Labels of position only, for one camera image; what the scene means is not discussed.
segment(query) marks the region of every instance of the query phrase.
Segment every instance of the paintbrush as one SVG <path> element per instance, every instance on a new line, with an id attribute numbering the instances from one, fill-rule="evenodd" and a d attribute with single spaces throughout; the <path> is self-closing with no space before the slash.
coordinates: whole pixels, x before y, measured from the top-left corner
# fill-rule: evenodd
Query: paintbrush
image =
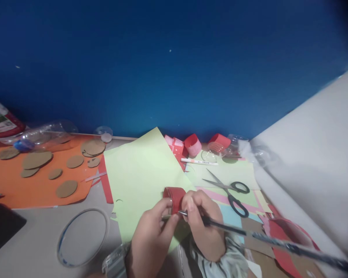
<path id="1" fill-rule="evenodd" d="M 179 213 L 182 214 L 183 216 L 187 216 L 186 211 L 180 210 Z M 303 245 L 296 244 L 296 243 L 289 242 L 289 241 L 282 241 L 282 240 L 279 240 L 277 238 L 267 236 L 263 233 L 246 231 L 246 230 L 240 229 L 238 227 L 224 225 L 224 224 L 221 224 L 221 223 L 211 219 L 208 216 L 203 215 L 203 216 L 201 216 L 201 218 L 202 218 L 202 221 L 203 221 L 205 226 L 212 225 L 212 226 L 219 227 L 222 230 L 225 230 L 228 232 L 237 233 L 243 237 L 252 237 L 254 239 L 268 243 L 270 245 L 278 246 L 278 247 L 280 247 L 280 248 L 282 248 L 290 253 L 293 253 L 293 254 L 296 254 L 299 256 L 308 257 L 308 258 L 314 259 L 316 261 L 326 263 L 333 268 L 337 268 L 337 269 L 348 272 L 348 261 L 346 261 L 344 259 L 338 259 L 338 258 L 332 257 L 330 255 L 324 254 L 322 252 L 308 249 Z"/>

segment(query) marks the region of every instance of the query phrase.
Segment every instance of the scissors blade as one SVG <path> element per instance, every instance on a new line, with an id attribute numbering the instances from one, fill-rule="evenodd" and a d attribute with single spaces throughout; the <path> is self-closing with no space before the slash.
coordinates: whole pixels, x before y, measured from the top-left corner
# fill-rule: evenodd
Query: scissors blade
<path id="1" fill-rule="evenodd" d="M 231 186 L 227 186 L 227 185 L 224 185 L 224 184 L 222 184 L 222 183 L 216 183 L 215 181 L 210 181 L 210 180 L 206 180 L 206 179 L 203 179 L 204 181 L 207 181 L 208 183 L 211 183 L 211 184 L 213 184 L 213 185 L 216 185 L 216 186 L 218 186 L 218 187 L 220 187 L 220 188 L 223 188 L 223 189 L 233 189 L 234 190 L 234 188 L 232 188 Z"/>
<path id="2" fill-rule="evenodd" d="M 221 184 L 221 183 L 216 183 L 215 181 L 210 181 L 210 180 L 206 180 L 206 179 L 202 179 L 202 180 L 207 181 L 208 183 L 211 183 L 211 184 L 216 185 L 218 187 L 223 187 L 223 184 Z"/>
<path id="3" fill-rule="evenodd" d="M 206 169 L 206 170 L 208 170 L 209 171 L 209 173 L 213 176 L 213 178 L 218 182 L 218 183 L 220 183 L 220 184 L 222 184 L 222 185 L 224 185 L 221 181 L 220 181 L 220 179 L 218 179 L 212 172 L 210 172 L 210 170 L 209 169 Z"/>

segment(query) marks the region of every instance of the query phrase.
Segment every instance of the light green paper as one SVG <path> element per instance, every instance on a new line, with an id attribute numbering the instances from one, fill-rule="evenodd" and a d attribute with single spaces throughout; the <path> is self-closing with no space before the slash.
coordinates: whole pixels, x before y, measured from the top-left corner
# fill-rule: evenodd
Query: light green paper
<path id="1" fill-rule="evenodd" d="M 141 215 L 162 198 L 166 186 L 195 190 L 157 127 L 131 143 L 104 152 L 104 158 L 112 196 L 122 200 L 114 203 L 113 210 L 122 242 L 132 239 Z M 188 233 L 188 226 L 180 223 L 169 252 Z"/>
<path id="2" fill-rule="evenodd" d="M 196 156 L 195 160 L 203 160 L 201 153 Z M 213 176 L 208 172 L 209 169 L 220 181 L 225 185 L 231 185 L 234 181 L 240 181 L 246 184 L 250 190 L 260 190 L 254 177 L 254 167 L 253 164 L 248 161 L 237 161 L 235 163 L 226 163 L 222 159 L 218 159 L 218 166 L 209 166 L 203 164 L 187 163 L 187 168 L 189 172 L 187 177 L 191 180 L 196 187 L 205 187 L 208 190 L 219 193 L 221 195 L 227 196 L 227 193 L 218 188 L 216 185 L 212 185 L 202 179 L 215 181 Z M 254 194 L 241 194 L 234 190 L 229 190 L 229 192 L 242 203 L 251 205 L 253 207 L 259 207 L 258 202 Z"/>

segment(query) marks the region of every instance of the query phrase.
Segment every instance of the white marker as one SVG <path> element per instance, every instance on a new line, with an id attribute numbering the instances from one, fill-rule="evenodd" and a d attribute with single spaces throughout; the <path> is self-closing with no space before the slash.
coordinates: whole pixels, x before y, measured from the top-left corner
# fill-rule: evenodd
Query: white marker
<path id="1" fill-rule="evenodd" d="M 194 164 L 205 164 L 205 165 L 212 165 L 212 166 L 218 166 L 217 163 L 211 163 L 207 161 L 200 161 L 200 160 L 194 160 L 194 159 L 188 159 L 188 158 L 182 158 L 182 162 L 188 162 L 188 163 L 194 163 Z"/>

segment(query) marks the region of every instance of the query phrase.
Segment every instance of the light blue paper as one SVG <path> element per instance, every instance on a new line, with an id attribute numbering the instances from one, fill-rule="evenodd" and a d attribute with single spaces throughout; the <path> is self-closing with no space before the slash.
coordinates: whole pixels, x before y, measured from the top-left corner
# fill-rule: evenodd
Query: light blue paper
<path id="1" fill-rule="evenodd" d="M 218 206 L 220 208 L 220 211 L 222 212 L 224 224 L 242 228 L 241 217 L 237 213 L 235 213 L 231 206 L 222 204 L 218 204 Z M 249 218 L 263 224 L 262 220 L 260 220 L 257 215 L 249 214 Z M 242 244 L 245 244 L 244 237 L 239 236 L 239 238 Z"/>

